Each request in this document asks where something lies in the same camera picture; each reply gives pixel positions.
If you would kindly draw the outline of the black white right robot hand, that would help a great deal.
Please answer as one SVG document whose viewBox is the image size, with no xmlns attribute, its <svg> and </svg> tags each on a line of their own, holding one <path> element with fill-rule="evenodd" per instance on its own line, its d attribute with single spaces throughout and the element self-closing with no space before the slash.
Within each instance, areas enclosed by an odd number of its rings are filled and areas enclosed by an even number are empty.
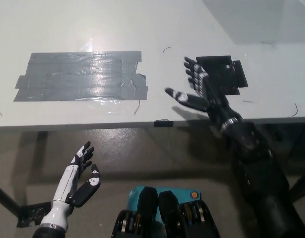
<svg viewBox="0 0 305 238">
<path fill-rule="evenodd" d="M 165 92 L 185 107 L 206 112 L 220 132 L 225 132 L 236 124 L 244 123 L 242 116 L 230 107 L 226 96 L 215 85 L 206 70 L 189 57 L 184 57 L 184 61 L 188 82 L 196 95 L 169 87 L 165 88 Z"/>
</svg>

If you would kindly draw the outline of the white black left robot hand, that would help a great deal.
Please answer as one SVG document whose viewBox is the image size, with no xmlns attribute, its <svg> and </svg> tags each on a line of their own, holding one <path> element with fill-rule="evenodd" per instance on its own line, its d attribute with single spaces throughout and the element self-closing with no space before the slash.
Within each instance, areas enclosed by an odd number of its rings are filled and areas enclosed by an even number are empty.
<svg viewBox="0 0 305 238">
<path fill-rule="evenodd" d="M 89 141 L 84 144 L 64 170 L 51 210 L 43 217 L 41 227 L 67 232 L 68 217 L 73 209 L 82 207 L 100 187 L 100 172 L 96 164 L 90 161 L 94 151 L 90 145 Z M 90 178 L 78 187 L 78 181 L 87 167 L 91 167 Z"/>
</svg>

